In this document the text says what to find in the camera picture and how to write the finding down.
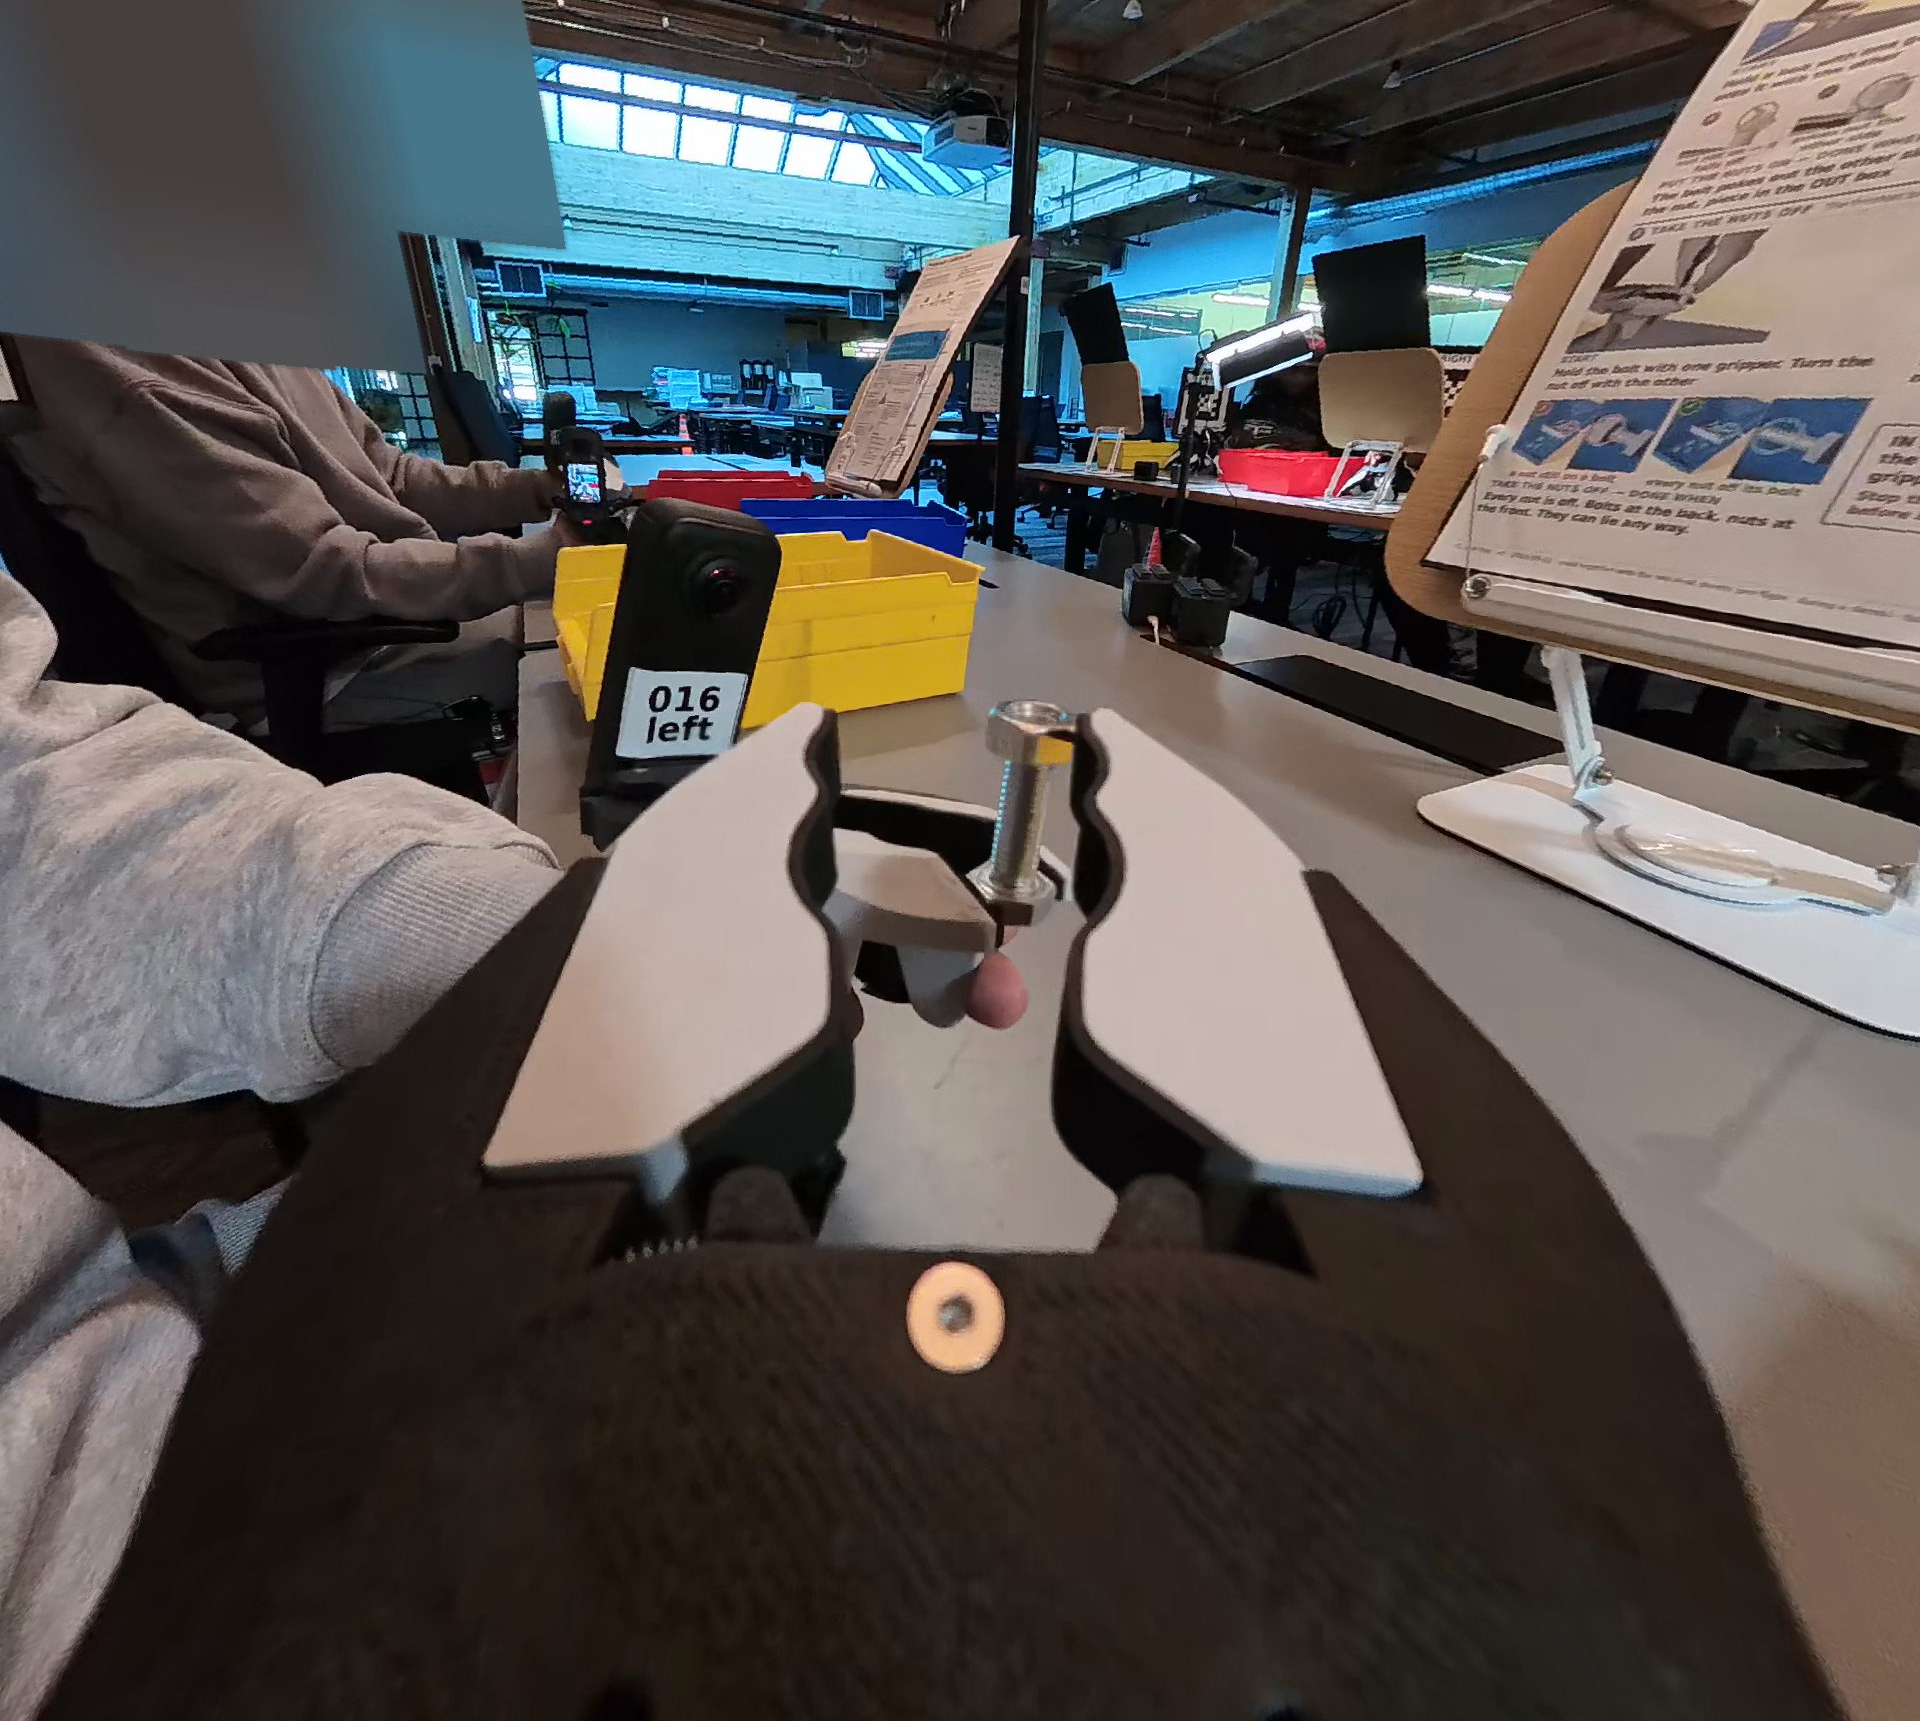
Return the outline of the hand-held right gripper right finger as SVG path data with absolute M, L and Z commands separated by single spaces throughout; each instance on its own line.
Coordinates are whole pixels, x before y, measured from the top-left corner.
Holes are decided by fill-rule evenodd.
M 1299 855 L 1115 709 L 1076 731 L 1068 1053 L 1263 1184 L 1421 1188 Z

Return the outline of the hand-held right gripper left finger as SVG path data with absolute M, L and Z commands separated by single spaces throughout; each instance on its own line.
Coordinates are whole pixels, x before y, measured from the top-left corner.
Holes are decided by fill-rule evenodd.
M 620 1176 L 682 1200 L 800 1174 L 852 1119 L 852 978 L 824 913 L 836 716 L 804 702 L 616 841 L 484 1151 L 492 1179 Z

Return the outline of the steel bolt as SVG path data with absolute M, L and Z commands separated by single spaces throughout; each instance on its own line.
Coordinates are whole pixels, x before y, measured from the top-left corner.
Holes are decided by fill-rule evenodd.
M 979 866 L 967 873 L 973 893 L 995 914 L 995 845 L 1007 848 L 1018 862 L 1016 873 L 1037 858 L 1045 845 L 1046 796 L 1055 777 L 1052 769 L 1035 769 L 1008 764 L 1002 767 L 1000 798 L 996 825 L 990 841 L 990 855 Z

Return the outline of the person's left forearm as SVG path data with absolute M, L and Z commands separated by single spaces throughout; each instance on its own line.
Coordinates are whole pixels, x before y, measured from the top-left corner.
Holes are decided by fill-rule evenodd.
M 324 787 L 130 687 L 50 674 L 3 578 L 3 1071 L 65 1099 L 301 1100 L 364 1069 L 557 887 L 413 779 Z

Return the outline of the grey desk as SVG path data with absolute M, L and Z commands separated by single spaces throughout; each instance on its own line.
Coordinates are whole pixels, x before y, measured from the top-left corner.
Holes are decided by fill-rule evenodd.
M 498 1183 L 603 1176 L 685 1230 L 705 1162 L 839 1140 L 829 1243 L 922 1259 L 1087 1252 L 1137 1168 L 1227 1234 L 1279 1219 L 1333 1281 L 1363 1214 L 1465 1238 L 1524 1200 L 1492 1269 L 1434 1270 L 1412 1315 L 1496 1373 L 1546 1378 L 1577 1298 L 1499 1319 L 1549 1225 L 1621 1209 L 1692 1338 L 1813 1648 L 1855 1718 L 1916 1718 L 1916 1043 L 1807 1003 L 1861 913 L 1717 908 L 1669 925 L 1508 866 L 1419 815 L 1442 764 L 1216 665 L 1156 652 L 1088 581 L 1008 559 L 967 689 L 785 711 L 531 919 L 567 937 L 484 1140 Z M 907 921 L 932 846 L 882 860 L 852 817 L 995 801 L 996 707 L 1041 713 L 1068 890 L 1016 943 L 996 1034 L 870 1004 L 860 931 Z

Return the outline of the long wooden desk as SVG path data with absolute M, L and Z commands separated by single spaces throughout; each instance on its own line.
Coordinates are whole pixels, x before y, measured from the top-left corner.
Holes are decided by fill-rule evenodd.
M 1150 500 L 1156 505 L 1177 503 L 1183 494 L 1180 484 L 1159 481 L 1137 481 L 1116 471 L 1088 467 L 1083 463 L 1041 463 L 1029 461 L 1018 467 L 1018 481 L 1045 486 L 1045 500 L 1060 500 L 1068 510 L 1064 537 L 1064 568 L 1070 574 L 1091 571 L 1092 556 L 1092 496 L 1113 493 L 1130 500 Z M 1290 518 L 1320 526 L 1348 526 L 1371 533 L 1387 533 L 1400 510 L 1391 500 L 1371 505 L 1364 500 L 1330 500 L 1318 496 L 1288 496 L 1260 489 L 1248 489 L 1238 482 L 1227 482 L 1216 476 L 1190 478 L 1187 484 L 1189 506 L 1208 506 L 1234 513 L 1248 513 L 1260 518 Z

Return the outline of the desk lamp light bar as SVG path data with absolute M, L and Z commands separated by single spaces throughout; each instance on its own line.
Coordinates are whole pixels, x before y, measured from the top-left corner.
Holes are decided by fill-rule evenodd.
M 1287 366 L 1314 360 L 1325 345 L 1320 329 L 1316 313 L 1297 313 L 1213 343 L 1194 364 L 1215 389 L 1233 389 Z

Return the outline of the red plastic bin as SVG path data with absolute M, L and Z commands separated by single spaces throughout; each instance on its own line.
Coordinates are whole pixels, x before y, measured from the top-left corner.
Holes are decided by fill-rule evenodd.
M 1368 452 L 1326 448 L 1222 448 L 1216 459 L 1224 484 L 1290 500 L 1340 499 L 1375 465 Z
M 789 469 L 687 469 L 655 475 L 639 496 L 647 503 L 681 500 L 711 509 L 743 509 L 745 503 L 803 503 L 824 493 L 824 482 Z

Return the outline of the blue plastic bin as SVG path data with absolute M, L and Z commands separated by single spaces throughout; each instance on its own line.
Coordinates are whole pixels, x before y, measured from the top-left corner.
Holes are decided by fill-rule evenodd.
M 840 534 L 850 542 L 881 533 L 947 556 L 965 556 L 969 518 L 944 505 L 819 496 L 806 500 L 743 500 L 741 510 L 774 534 Z

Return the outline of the black battery charger block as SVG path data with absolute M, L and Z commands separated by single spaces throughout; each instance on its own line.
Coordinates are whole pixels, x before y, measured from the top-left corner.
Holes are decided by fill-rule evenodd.
M 1236 609 L 1253 599 L 1260 560 L 1227 541 L 1216 565 L 1215 572 L 1204 571 L 1198 541 L 1156 526 L 1146 554 L 1122 572 L 1121 614 L 1126 624 L 1150 630 L 1156 642 L 1218 651 Z

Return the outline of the wooden document stand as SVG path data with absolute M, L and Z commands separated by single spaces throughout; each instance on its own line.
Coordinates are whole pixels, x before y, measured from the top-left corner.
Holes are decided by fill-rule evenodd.
M 1614 656 L 1912 733 L 1916 647 L 1641 603 L 1434 556 L 1449 520 L 1478 493 L 1519 391 L 1634 186 L 1584 208 L 1529 262 L 1388 534 L 1393 585 L 1415 607 L 1542 647 L 1562 759 L 1429 796 L 1419 810 L 1455 838 L 1774 989 L 1865 1029 L 1914 1039 L 1916 866 L 1861 866 L 1622 783 L 1600 748 L 1581 659 Z

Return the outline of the cardboard instruction board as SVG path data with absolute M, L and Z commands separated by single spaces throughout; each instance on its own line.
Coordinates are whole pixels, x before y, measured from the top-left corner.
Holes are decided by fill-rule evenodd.
M 826 463 L 826 489 L 893 499 L 918 476 L 965 338 L 1023 250 L 1018 237 L 930 260 L 864 379 Z

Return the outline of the black office chair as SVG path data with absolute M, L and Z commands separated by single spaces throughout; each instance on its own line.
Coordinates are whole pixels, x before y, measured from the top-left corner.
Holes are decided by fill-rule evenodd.
M 3 551 L 7 568 L 49 612 L 58 637 L 54 674 L 68 683 L 128 685 L 203 713 L 161 656 L 145 623 L 109 582 L 74 534 L 38 500 L 22 475 L 12 437 L 3 445 Z M 443 791 L 487 801 L 475 733 L 434 711 L 423 722 L 328 733 L 324 685 L 353 652 L 438 647 L 453 623 L 313 623 L 274 618 L 206 637 L 199 647 L 216 665 L 252 670 L 262 685 L 265 733 L 255 745 L 324 784 L 379 773 L 406 774 Z

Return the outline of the black pole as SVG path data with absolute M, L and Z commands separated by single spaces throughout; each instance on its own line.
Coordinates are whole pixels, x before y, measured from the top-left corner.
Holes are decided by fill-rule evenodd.
M 1018 77 L 1013 117 L 1013 188 L 1011 233 L 1016 240 L 1014 260 L 1007 272 L 1002 324 L 1002 384 L 995 452 L 995 505 L 990 541 L 996 551 L 1018 551 L 1018 469 L 1026 401 L 1029 335 L 1035 329 L 1035 231 L 1042 147 L 1042 87 L 1046 55 L 1048 0 L 1020 0 Z

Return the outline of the printed instruction sheet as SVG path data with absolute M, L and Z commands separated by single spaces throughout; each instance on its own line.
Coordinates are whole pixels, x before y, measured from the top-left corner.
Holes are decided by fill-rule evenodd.
M 1760 0 L 1440 565 L 1916 647 L 1919 0 Z

